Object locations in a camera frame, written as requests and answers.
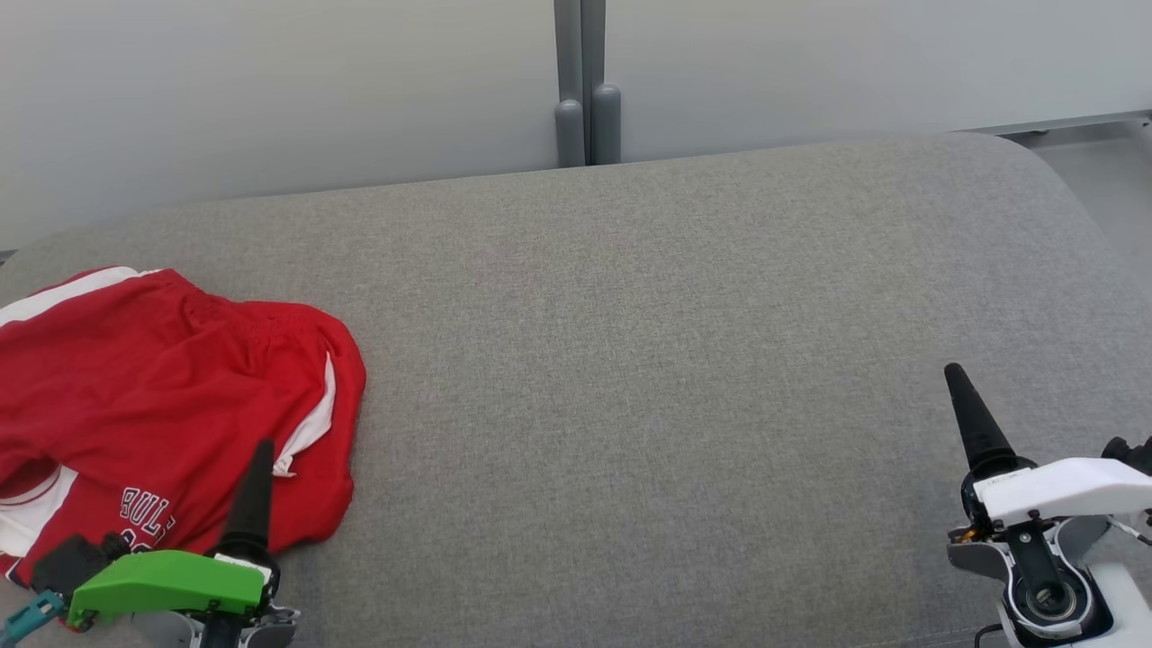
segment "white stripe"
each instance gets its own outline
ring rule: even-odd
[[[5,552],[0,551],[0,556],[5,556]],[[8,580],[12,580],[12,573],[16,571],[16,565],[20,565],[20,560],[16,560],[15,563],[12,564],[10,567],[8,567],[8,571],[3,573],[3,578],[6,578]]]
[[[28,556],[48,520],[56,514],[76,481],[76,470],[60,469],[60,477],[40,497],[8,508],[0,508],[0,553]]]
[[[296,454],[308,450],[310,445],[320,440],[332,429],[332,410],[336,402],[336,371],[332,367],[332,355],[326,354],[324,360],[324,397],[320,402],[304,416],[304,420],[296,425],[296,430],[288,437],[288,443],[280,451],[280,458],[272,469],[272,474],[278,477],[295,477],[296,473],[289,473],[291,459]]]
[[[43,293],[24,297],[0,308],[0,326],[12,322],[26,322],[66,300],[78,297],[79,295],[99,291],[100,288],[114,286],[127,279],[135,279],[153,272],[159,272],[159,270],[136,272],[131,268],[124,266],[99,270],[91,274],[81,277],[75,281],[69,281],[62,286],[50,288]]]

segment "gray fabric cushion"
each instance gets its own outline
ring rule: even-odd
[[[945,557],[943,364],[1041,462],[1152,430],[1149,304],[985,136],[181,206],[20,251],[0,297],[109,264],[359,340],[356,499],[283,562],[305,647],[964,646],[998,588]]]

